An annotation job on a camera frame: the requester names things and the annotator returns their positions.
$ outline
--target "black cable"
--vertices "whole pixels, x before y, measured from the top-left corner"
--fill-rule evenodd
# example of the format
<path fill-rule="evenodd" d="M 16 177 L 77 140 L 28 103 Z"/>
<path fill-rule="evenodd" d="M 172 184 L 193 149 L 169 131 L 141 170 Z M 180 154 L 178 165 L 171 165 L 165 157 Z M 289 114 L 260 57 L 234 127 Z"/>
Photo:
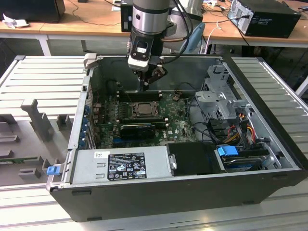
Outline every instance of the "black cable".
<path fill-rule="evenodd" d="M 207 131 L 207 128 L 203 130 L 203 132 L 205 132 L 205 131 Z M 204 141 L 203 135 L 204 134 L 202 133 L 202 141 Z"/>
<path fill-rule="evenodd" d="M 205 44 L 206 44 L 206 39 L 205 39 L 204 35 L 202 35 L 202 38 L 203 38 L 203 40 L 204 40 L 204 42 L 205 42 Z"/>
<path fill-rule="evenodd" d="M 8 65 L 6 64 L 6 58 L 7 58 L 7 54 L 6 54 L 6 52 L 5 52 L 5 50 L 2 48 L 2 44 L 4 43 L 4 41 L 5 41 L 5 38 L 2 40 L 2 43 L 0 43 L 0 49 L 2 50 L 2 52 L 4 53 L 4 65 L 5 65 L 5 67 L 7 68 L 8 67 Z"/>
<path fill-rule="evenodd" d="M 73 10 L 73 16 L 75 16 L 76 18 L 79 18 L 82 22 L 87 23 L 87 24 L 91 24 L 91 25 L 97 25 L 97 26 L 115 26 L 121 23 L 116 23 L 116 24 L 97 24 L 97 23 L 89 23 L 84 21 L 82 18 L 80 18 L 80 16 L 76 15 L 75 12 L 77 10 L 79 10 L 79 6 L 77 6 L 75 3 L 73 3 L 71 0 L 68 0 L 71 4 L 73 4 L 74 6 L 76 6 L 76 9 Z"/>
<path fill-rule="evenodd" d="M 286 80 L 290 77 L 290 75 L 292 74 L 292 72 L 295 70 L 295 68 L 297 67 L 297 65 L 300 63 L 300 61 L 304 58 L 305 54 L 308 52 L 308 49 L 302 54 L 302 56 L 299 58 L 299 60 L 297 61 L 297 63 L 294 65 L 294 67 L 292 68 L 292 70 L 290 71 L 289 75 L 287 76 Z"/>
<path fill-rule="evenodd" d="M 202 48 L 202 38 L 200 39 L 200 49 L 199 49 L 199 54 L 201 53 L 201 48 Z"/>
<path fill-rule="evenodd" d="M 196 96 L 193 96 L 193 98 L 191 99 L 191 102 L 190 102 L 190 104 L 189 104 L 189 107 L 188 107 L 188 109 L 187 109 L 187 118 L 188 118 L 188 122 L 190 122 L 189 113 L 190 113 L 190 109 L 191 109 L 191 107 L 192 107 L 192 102 L 193 102 L 194 100 L 196 100 L 197 105 L 198 105 L 198 107 L 199 107 L 200 110 L 201 110 L 202 117 L 203 117 L 203 115 L 205 115 L 204 111 L 203 111 L 202 108 L 200 107 L 199 102 L 198 102 L 197 99 L 196 99 Z M 194 125 L 196 125 L 196 124 L 197 124 L 197 123 L 194 123 L 194 124 L 192 125 L 193 128 L 194 128 L 196 131 L 198 131 L 198 132 L 204 134 L 205 136 L 207 136 L 207 137 L 209 137 L 209 138 L 215 140 L 216 143 L 224 144 L 224 142 L 220 141 L 212 132 L 208 131 L 209 134 L 206 134 L 206 133 L 202 132 L 200 129 L 196 128 L 196 127 L 194 126 Z"/>
<path fill-rule="evenodd" d="M 229 18 L 229 19 L 226 19 L 226 20 L 223 20 L 223 21 L 218 21 L 218 23 L 224 23 L 224 22 L 227 22 L 227 21 L 231 21 L 233 19 L 235 19 L 235 18 Z"/>
<path fill-rule="evenodd" d="M 110 5 L 113 5 L 113 6 L 116 6 L 116 7 L 120 7 L 120 6 L 117 6 L 117 5 L 113 4 L 112 2 L 107 1 L 107 0 L 104 0 L 104 1 L 109 3 Z"/>
<path fill-rule="evenodd" d="M 192 23 L 192 20 L 191 18 L 188 16 L 187 12 L 185 11 L 184 7 L 182 6 L 182 4 L 180 3 L 179 0 L 173 0 L 174 3 L 176 4 L 176 7 L 179 11 L 179 13 L 181 14 L 181 18 L 183 20 L 183 23 L 185 25 L 185 29 L 186 29 L 186 32 L 187 32 L 187 38 L 186 38 L 186 41 L 185 41 L 185 44 L 184 44 L 184 47 L 183 49 L 175 56 L 173 57 L 172 59 L 168 60 L 168 61 L 162 61 L 162 64 L 169 64 L 175 60 L 177 60 L 178 58 L 180 58 L 182 56 L 182 54 L 185 52 L 187 46 L 188 46 L 188 43 L 189 43 L 189 37 L 192 35 L 193 33 L 193 23 Z M 191 24 L 191 31 L 189 32 L 189 29 L 188 29 L 188 25 L 187 25 L 187 22 L 185 20 L 185 16 L 189 19 L 190 21 L 190 24 Z"/>
<path fill-rule="evenodd" d="M 174 90 L 178 90 L 179 87 L 183 84 L 187 84 L 189 85 L 192 89 L 194 89 L 195 91 L 198 91 L 192 84 L 190 84 L 189 82 L 181 82 L 180 84 L 178 84 L 178 86 L 174 89 Z"/>
<path fill-rule="evenodd" d="M 239 18 L 239 19 L 237 20 L 236 27 L 237 27 L 238 31 L 240 32 L 240 35 L 242 36 L 242 38 L 244 39 L 244 41 L 247 43 L 248 46 L 250 46 L 249 43 L 248 43 L 248 42 L 246 41 L 246 39 L 244 38 L 244 36 L 242 35 L 241 30 L 239 29 L 239 21 L 240 21 L 241 18 Z"/>
<path fill-rule="evenodd" d="M 14 55 L 17 55 L 10 47 L 8 44 L 6 44 L 5 40 L 3 39 L 2 40 L 2 43 L 14 54 Z"/>

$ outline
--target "wire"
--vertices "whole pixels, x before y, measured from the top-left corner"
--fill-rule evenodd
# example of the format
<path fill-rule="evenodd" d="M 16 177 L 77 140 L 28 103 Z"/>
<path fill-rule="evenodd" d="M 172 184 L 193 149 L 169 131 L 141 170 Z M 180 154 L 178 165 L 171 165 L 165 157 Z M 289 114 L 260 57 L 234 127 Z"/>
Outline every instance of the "wire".
<path fill-rule="evenodd" d="M 242 36 L 242 38 L 244 39 L 244 41 L 247 43 L 248 46 L 250 46 L 249 43 L 247 42 L 247 40 L 246 40 L 246 39 L 244 38 L 244 36 L 242 35 L 241 30 L 239 29 L 239 21 L 240 21 L 240 19 L 237 21 L 236 27 L 237 27 L 238 31 L 240 32 L 240 35 Z"/>
<path fill-rule="evenodd" d="M 251 140 L 253 142 L 256 142 L 256 131 L 249 125 L 247 125 L 247 128 L 250 130 L 251 132 Z"/>
<path fill-rule="evenodd" d="M 17 55 L 17 54 L 8 46 L 8 44 L 6 44 L 5 40 L 6 40 L 6 39 L 3 39 L 3 41 L 2 41 L 1 44 L 4 44 L 14 55 Z"/>
<path fill-rule="evenodd" d="M 195 91 L 198 91 L 192 84 L 190 84 L 189 82 L 181 82 L 180 84 L 178 84 L 178 86 L 175 88 L 175 90 L 179 90 L 179 87 L 183 84 L 187 84 L 189 85 L 192 89 L 194 89 Z"/>
<path fill-rule="evenodd" d="M 203 130 L 203 132 L 205 132 L 205 131 L 207 131 L 207 128 Z M 202 141 L 204 141 L 203 135 L 204 134 L 202 133 Z"/>
<path fill-rule="evenodd" d="M 118 5 L 113 4 L 112 2 L 107 1 L 107 0 L 104 0 L 104 1 L 107 2 L 107 3 L 109 3 L 110 5 L 113 5 L 113 6 L 116 6 L 116 7 L 120 7 L 120 6 L 118 6 Z"/>
<path fill-rule="evenodd" d="M 161 41 L 162 42 L 181 42 L 181 41 L 184 41 L 185 39 L 189 39 L 189 37 L 192 35 L 193 33 L 193 22 L 191 20 L 191 18 L 188 16 L 187 12 L 185 11 L 184 7 L 182 6 L 182 4 L 180 3 L 179 0 L 173 0 L 173 2 L 175 3 L 176 5 L 176 8 L 178 9 L 180 15 L 181 15 L 181 18 L 183 20 L 183 23 L 185 25 L 185 29 L 186 29 L 186 36 L 183 37 L 183 38 L 173 38 L 173 39 L 166 39 L 166 38 L 162 38 Z M 187 22 L 185 20 L 185 17 L 189 20 L 190 22 L 190 26 L 191 26 L 191 30 L 189 30 L 188 28 L 188 25 L 187 25 Z"/>
<path fill-rule="evenodd" d="M 174 3 L 176 4 L 176 7 L 177 7 L 177 9 L 178 9 L 178 11 L 180 12 L 180 14 L 181 14 L 181 17 L 182 17 L 182 20 L 183 20 L 183 22 L 184 22 L 184 24 L 185 24 L 185 29 L 186 29 L 186 33 L 187 33 L 187 39 L 186 39 L 186 41 L 185 41 L 185 44 L 184 44 L 184 47 L 183 47 L 183 49 L 175 56 L 175 57 L 173 57 L 172 59 L 170 59 L 170 60 L 168 60 L 168 61 L 162 61 L 162 64 L 169 64 L 169 63 L 171 63 L 171 62 L 173 62 L 173 61 L 175 61 L 175 60 L 177 60 L 178 58 L 180 58 L 181 56 L 182 56 L 182 54 L 184 53 L 184 51 L 186 50 L 186 48 L 187 48 L 187 46 L 188 46 L 188 43 L 189 43 L 189 38 L 190 38 L 190 36 L 192 35 L 192 33 L 193 33 L 193 23 L 192 23 L 192 20 L 190 19 L 190 17 L 188 16 L 188 14 L 187 14 L 187 12 L 185 11 L 185 9 L 184 9 L 184 7 L 182 6 L 182 4 L 179 2 L 179 0 L 173 0 L 174 1 Z M 185 16 L 189 19 L 189 21 L 190 21 L 190 24 L 191 24 L 191 31 L 189 32 L 189 29 L 188 29 L 188 25 L 187 25 L 187 22 L 186 22 L 186 20 L 185 20 Z"/>
<path fill-rule="evenodd" d="M 231 20 L 233 20 L 233 19 L 240 19 L 240 18 L 229 18 L 229 19 L 226 19 L 226 20 L 223 20 L 223 21 L 218 21 L 218 23 L 224 23 L 224 22 L 227 22 L 227 21 L 231 21 Z"/>
<path fill-rule="evenodd" d="M 112 136 L 115 136 L 115 137 L 119 137 L 119 138 L 121 138 L 120 136 L 118 136 L 118 135 L 115 135 L 115 134 L 111 134 Z"/>
<path fill-rule="evenodd" d="M 200 110 L 201 110 L 202 117 L 203 117 L 203 115 L 205 114 L 204 111 L 202 110 L 202 108 L 200 107 L 200 104 L 199 104 L 199 102 L 197 101 L 196 96 L 193 96 L 193 98 L 191 99 L 191 102 L 190 102 L 190 104 L 189 104 L 189 107 L 188 107 L 188 109 L 187 109 L 187 118 L 188 118 L 188 121 L 189 121 L 189 122 L 190 122 L 190 119 L 189 119 L 189 112 L 190 112 L 190 109 L 191 109 L 191 106 L 192 106 L 192 102 L 193 102 L 194 100 L 196 100 L 196 102 L 197 102 L 197 104 L 198 104 L 198 107 L 199 107 Z M 204 134 L 205 136 L 207 136 L 207 137 L 209 137 L 209 138 L 215 140 L 216 143 L 222 143 L 222 144 L 224 144 L 224 142 L 220 141 L 211 131 L 208 131 L 208 134 L 206 134 L 206 133 L 202 132 L 200 129 L 196 128 L 196 127 L 194 126 L 195 124 L 193 124 L 193 128 L 194 128 L 196 131 L 199 131 L 200 133 Z"/>
<path fill-rule="evenodd" d="M 75 12 L 77 10 L 79 10 L 79 6 L 77 6 L 75 3 L 73 3 L 71 0 L 68 0 L 71 4 L 73 4 L 74 6 L 76 6 L 76 9 L 73 10 L 73 16 L 75 16 L 76 18 L 79 18 L 82 22 L 87 23 L 87 24 L 91 24 L 91 25 L 97 25 L 97 26 L 115 26 L 121 23 L 116 23 L 116 24 L 97 24 L 97 23 L 89 23 L 87 21 L 84 21 L 80 16 L 76 15 Z"/>
<path fill-rule="evenodd" d="M 239 137 L 239 133 L 236 133 L 235 135 L 233 135 L 231 138 L 228 138 L 226 140 L 224 140 L 225 143 L 229 143 L 232 140 L 234 140 L 235 138 Z"/>
<path fill-rule="evenodd" d="M 200 53 L 201 53 L 201 48 L 202 48 L 202 38 L 200 39 L 200 48 L 199 48 L 199 52 L 198 52 L 198 54 L 200 54 Z"/>
<path fill-rule="evenodd" d="M 216 22 L 216 27 L 215 27 L 214 29 L 212 29 L 211 33 L 208 35 L 206 44 L 208 44 L 208 42 L 209 42 L 209 40 L 210 40 L 210 38 L 211 38 L 212 33 L 213 33 L 216 29 L 222 30 L 222 28 L 218 25 L 218 23 L 224 23 L 224 22 L 227 22 L 227 21 L 230 21 L 230 20 L 233 20 L 233 19 L 238 19 L 238 20 L 239 20 L 240 18 L 237 18 L 237 17 L 236 17 L 236 18 L 230 18 L 230 19 L 228 19 L 228 20 L 217 21 L 217 22 Z M 206 46 L 204 54 L 207 54 L 207 49 L 208 49 L 208 46 Z"/>
<path fill-rule="evenodd" d="M 308 49 L 302 54 L 302 56 L 299 58 L 299 60 L 297 61 L 297 63 L 294 65 L 294 67 L 292 68 L 292 70 L 290 71 L 289 75 L 287 76 L 286 80 L 290 77 L 290 75 L 293 73 L 293 71 L 295 70 L 295 68 L 297 67 L 297 65 L 300 63 L 300 61 L 304 58 L 305 54 L 308 52 Z"/>
<path fill-rule="evenodd" d="M 206 44 L 206 39 L 205 39 L 204 35 L 202 35 L 202 38 L 203 38 L 203 40 L 204 40 L 204 42 L 205 42 L 205 44 Z"/>
<path fill-rule="evenodd" d="M 232 130 L 233 128 L 235 128 L 234 125 L 233 125 L 232 127 L 229 128 L 229 130 L 228 130 L 228 137 L 230 136 L 230 132 L 231 132 L 231 130 Z"/>
<path fill-rule="evenodd" d="M 4 53 L 4 55 L 5 55 L 5 56 L 4 56 L 4 61 L 3 61 L 3 62 L 4 62 L 5 67 L 7 68 L 7 67 L 8 67 L 8 65 L 6 64 L 7 54 L 6 54 L 5 50 L 2 48 L 2 46 L 1 46 L 2 43 L 0 43 L 0 49 L 3 51 L 3 53 Z"/>

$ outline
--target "label sticker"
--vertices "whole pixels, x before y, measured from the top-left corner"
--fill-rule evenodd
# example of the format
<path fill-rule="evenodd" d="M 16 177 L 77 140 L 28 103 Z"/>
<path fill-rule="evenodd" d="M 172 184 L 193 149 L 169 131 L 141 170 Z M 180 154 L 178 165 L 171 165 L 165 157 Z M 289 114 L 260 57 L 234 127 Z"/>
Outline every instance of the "label sticker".
<path fill-rule="evenodd" d="M 107 176 L 110 181 L 146 178 L 144 153 L 108 155 Z"/>
<path fill-rule="evenodd" d="M 108 158 L 110 152 L 94 152 L 94 158 Z"/>

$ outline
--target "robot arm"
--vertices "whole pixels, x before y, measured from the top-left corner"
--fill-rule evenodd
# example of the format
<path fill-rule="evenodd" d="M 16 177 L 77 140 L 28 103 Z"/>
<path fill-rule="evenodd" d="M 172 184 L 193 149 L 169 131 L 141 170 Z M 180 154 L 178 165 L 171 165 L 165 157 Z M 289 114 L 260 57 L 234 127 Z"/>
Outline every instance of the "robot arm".
<path fill-rule="evenodd" d="M 172 0 L 172 2 L 176 4 L 176 7 L 169 16 L 169 0 L 133 1 L 133 27 L 128 43 L 128 65 L 138 76 L 141 90 L 147 90 L 149 84 L 167 74 L 167 70 L 162 67 L 163 60 L 160 58 L 164 43 L 168 46 L 172 42 L 172 46 L 169 47 L 175 48 L 175 50 L 179 50 L 176 47 L 180 48 L 180 54 L 182 54 L 195 26 L 191 18 L 195 14 L 199 14 L 196 25 L 202 21 L 200 12 L 202 0 L 186 1 L 187 6 L 186 8 L 183 7 L 184 11 L 181 11 L 178 6 L 178 4 L 180 5 L 179 0 Z M 186 23 L 183 20 L 183 12 L 185 13 Z"/>

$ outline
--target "white cable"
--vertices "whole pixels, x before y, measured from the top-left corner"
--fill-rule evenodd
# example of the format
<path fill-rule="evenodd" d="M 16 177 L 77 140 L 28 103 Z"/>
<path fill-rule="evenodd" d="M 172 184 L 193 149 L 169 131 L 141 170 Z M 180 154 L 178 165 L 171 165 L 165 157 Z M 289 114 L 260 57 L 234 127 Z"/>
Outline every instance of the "white cable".
<path fill-rule="evenodd" d="M 231 20 L 233 20 L 233 19 L 238 19 L 238 17 L 235 17 L 235 18 L 230 18 L 228 21 L 231 21 Z M 221 21 L 217 21 L 217 22 L 216 22 L 216 26 L 217 26 L 217 27 L 215 27 L 215 28 L 211 31 L 211 33 L 208 35 L 207 42 L 206 42 L 206 48 L 205 48 L 205 52 L 204 52 L 204 54 L 206 54 L 206 53 L 207 53 L 207 49 L 208 49 L 208 42 L 210 41 L 210 37 L 211 37 L 212 33 L 214 32 L 214 30 L 216 30 L 216 29 L 220 29 L 220 30 L 222 30 L 222 28 L 218 25 L 218 23 L 220 23 L 220 22 L 221 22 Z"/>
<path fill-rule="evenodd" d="M 300 9 L 299 11 L 302 11 L 302 10 L 305 10 L 305 9 L 308 9 L 308 6 L 303 7 L 303 8 L 302 8 L 302 9 Z"/>

